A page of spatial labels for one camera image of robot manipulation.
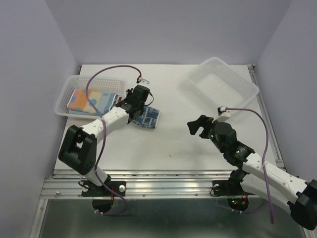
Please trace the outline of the white and blue printed towel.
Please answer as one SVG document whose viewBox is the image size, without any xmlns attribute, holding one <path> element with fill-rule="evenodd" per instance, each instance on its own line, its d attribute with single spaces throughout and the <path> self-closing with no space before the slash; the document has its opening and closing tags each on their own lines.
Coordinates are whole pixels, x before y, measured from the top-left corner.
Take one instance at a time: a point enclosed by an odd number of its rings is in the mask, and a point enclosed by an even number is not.
<svg viewBox="0 0 317 238">
<path fill-rule="evenodd" d="M 143 113 L 131 123 L 141 129 L 154 130 L 157 127 L 159 116 L 160 110 L 146 106 Z"/>
</svg>

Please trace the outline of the light blue patterned towel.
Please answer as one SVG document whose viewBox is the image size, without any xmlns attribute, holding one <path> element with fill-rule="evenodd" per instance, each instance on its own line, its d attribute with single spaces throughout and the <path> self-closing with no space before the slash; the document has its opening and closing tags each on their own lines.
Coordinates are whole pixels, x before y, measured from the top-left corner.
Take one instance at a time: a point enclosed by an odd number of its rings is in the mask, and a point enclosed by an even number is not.
<svg viewBox="0 0 317 238">
<path fill-rule="evenodd" d="M 122 96 L 119 94 L 92 90 L 88 91 L 88 97 L 102 115 L 110 111 L 116 103 L 122 100 Z M 99 115 L 87 100 L 85 89 L 76 89 L 73 92 L 69 102 L 67 103 L 67 108 L 69 109 L 70 114 L 92 116 Z"/>
</svg>

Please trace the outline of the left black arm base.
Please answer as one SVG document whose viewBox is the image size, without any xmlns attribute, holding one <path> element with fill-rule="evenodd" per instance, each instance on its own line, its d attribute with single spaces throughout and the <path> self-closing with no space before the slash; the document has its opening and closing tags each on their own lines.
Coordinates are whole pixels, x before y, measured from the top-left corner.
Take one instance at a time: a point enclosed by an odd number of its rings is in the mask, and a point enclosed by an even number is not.
<svg viewBox="0 0 317 238">
<path fill-rule="evenodd" d="M 119 181 L 106 181 L 105 188 L 102 186 L 96 186 L 88 180 L 82 180 L 78 182 L 81 187 L 81 196 L 92 198 L 92 208 L 95 214 L 102 216 L 118 216 L 125 212 L 128 203 L 125 199 L 126 194 L 126 182 Z M 118 211 L 111 211 L 114 209 L 115 198 L 118 197 L 123 202 L 123 208 Z"/>
</svg>

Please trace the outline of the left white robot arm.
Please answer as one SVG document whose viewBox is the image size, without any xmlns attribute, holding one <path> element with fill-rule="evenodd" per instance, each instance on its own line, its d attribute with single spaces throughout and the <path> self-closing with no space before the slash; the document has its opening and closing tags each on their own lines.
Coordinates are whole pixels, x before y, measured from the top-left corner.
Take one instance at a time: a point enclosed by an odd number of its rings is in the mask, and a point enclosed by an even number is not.
<svg viewBox="0 0 317 238">
<path fill-rule="evenodd" d="M 72 125 L 66 131 L 58 159 L 90 181 L 98 195 L 110 191 L 110 177 L 98 167 L 97 145 L 102 142 L 104 149 L 108 135 L 139 117 L 150 94 L 149 88 L 137 85 L 101 118 L 81 127 Z"/>
</svg>

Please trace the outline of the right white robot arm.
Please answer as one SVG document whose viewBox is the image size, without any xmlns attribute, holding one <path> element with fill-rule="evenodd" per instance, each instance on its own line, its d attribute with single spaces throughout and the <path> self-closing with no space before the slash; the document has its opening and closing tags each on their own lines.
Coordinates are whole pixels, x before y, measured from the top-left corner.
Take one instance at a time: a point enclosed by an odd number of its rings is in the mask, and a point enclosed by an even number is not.
<svg viewBox="0 0 317 238">
<path fill-rule="evenodd" d="M 244 191 L 279 206 L 307 230 L 317 227 L 317 181 L 306 181 L 262 161 L 251 147 L 237 139 L 236 130 L 219 119 L 201 115 L 187 123 L 190 134 L 209 139 L 231 165 L 237 167 L 228 180 L 233 193 Z"/>
</svg>

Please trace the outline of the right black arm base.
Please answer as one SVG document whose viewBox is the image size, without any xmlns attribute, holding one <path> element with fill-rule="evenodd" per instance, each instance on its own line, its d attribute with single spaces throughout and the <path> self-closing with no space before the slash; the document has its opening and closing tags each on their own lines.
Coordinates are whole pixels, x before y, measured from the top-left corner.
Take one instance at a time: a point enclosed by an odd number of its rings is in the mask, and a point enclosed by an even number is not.
<svg viewBox="0 0 317 238">
<path fill-rule="evenodd" d="M 249 210 L 249 193 L 245 192 L 241 185 L 229 180 L 214 180 L 210 189 L 210 196 L 227 196 L 227 206 L 223 206 L 232 212 L 240 214 L 252 214 L 258 212 L 260 208 Z"/>
</svg>

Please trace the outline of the left white plastic basket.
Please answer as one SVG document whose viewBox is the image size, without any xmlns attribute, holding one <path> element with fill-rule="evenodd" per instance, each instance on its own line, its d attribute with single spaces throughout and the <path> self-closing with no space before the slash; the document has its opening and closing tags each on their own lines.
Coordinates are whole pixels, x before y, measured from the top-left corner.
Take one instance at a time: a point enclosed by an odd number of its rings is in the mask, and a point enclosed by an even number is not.
<svg viewBox="0 0 317 238">
<path fill-rule="evenodd" d="M 72 98 L 74 91 L 76 89 L 85 89 L 90 78 L 91 77 L 87 75 L 72 75 L 66 80 L 56 101 L 54 112 L 57 115 L 76 119 L 95 120 L 98 118 L 97 115 L 94 116 L 71 113 L 70 109 L 67 106 Z M 117 93 L 120 96 L 125 96 L 127 81 L 125 79 L 116 77 L 96 76 L 89 84 L 89 89 L 100 92 Z"/>
</svg>

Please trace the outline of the white plastic basket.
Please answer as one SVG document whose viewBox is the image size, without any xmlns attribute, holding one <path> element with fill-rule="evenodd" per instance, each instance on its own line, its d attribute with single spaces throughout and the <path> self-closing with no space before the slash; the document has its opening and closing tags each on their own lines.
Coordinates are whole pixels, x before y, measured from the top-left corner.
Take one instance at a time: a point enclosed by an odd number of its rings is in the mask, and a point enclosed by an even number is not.
<svg viewBox="0 0 317 238">
<path fill-rule="evenodd" d="M 217 107 L 244 108 L 260 91 L 253 82 L 217 57 L 194 67 L 186 77 Z"/>
<path fill-rule="evenodd" d="M 72 75 L 66 80 L 56 101 L 54 112 L 57 115 L 76 119 L 95 120 L 98 118 L 97 115 L 94 116 L 71 113 L 70 109 L 67 106 L 72 98 L 74 91 L 76 89 L 85 89 L 90 78 L 91 77 L 87 75 Z M 89 84 L 89 89 L 100 92 L 117 93 L 120 96 L 125 96 L 127 81 L 125 79 L 116 77 L 96 76 Z"/>
</svg>

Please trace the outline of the right white plastic basket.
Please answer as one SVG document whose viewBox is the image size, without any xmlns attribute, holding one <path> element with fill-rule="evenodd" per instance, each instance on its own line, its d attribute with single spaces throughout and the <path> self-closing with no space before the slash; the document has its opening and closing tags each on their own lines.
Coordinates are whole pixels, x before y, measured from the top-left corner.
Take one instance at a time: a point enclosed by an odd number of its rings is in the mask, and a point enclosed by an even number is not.
<svg viewBox="0 0 317 238">
<path fill-rule="evenodd" d="M 244 108 L 260 91 L 253 82 L 217 57 L 194 67 L 186 77 L 217 107 Z"/>
</svg>

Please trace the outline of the aluminium rail frame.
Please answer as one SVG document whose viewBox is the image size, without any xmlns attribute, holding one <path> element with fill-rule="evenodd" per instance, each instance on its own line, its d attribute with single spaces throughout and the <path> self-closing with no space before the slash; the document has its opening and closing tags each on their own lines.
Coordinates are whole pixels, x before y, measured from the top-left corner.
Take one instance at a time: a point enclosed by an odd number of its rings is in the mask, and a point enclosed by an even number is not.
<svg viewBox="0 0 317 238">
<path fill-rule="evenodd" d="M 144 131 L 132 124 L 107 136 L 100 168 L 111 181 L 126 182 L 128 206 L 118 216 L 95 214 L 92 198 L 81 196 L 75 170 L 57 161 L 45 180 L 31 237 L 45 238 L 302 238 L 314 230 L 298 225 L 284 209 L 249 193 L 252 214 L 232 212 L 227 196 L 212 197 L 214 180 L 229 180 L 237 167 L 229 164 L 203 128 L 191 135 L 187 122 L 200 115 L 216 118 L 217 106 L 187 80 L 193 64 L 138 64 L 150 82 L 153 107 L 160 110 L 158 126 Z M 231 65 L 256 85 L 252 65 Z M 246 106 L 251 112 L 233 112 L 226 122 L 237 139 L 278 168 L 276 142 L 268 141 L 268 123 L 259 94 Z"/>
</svg>

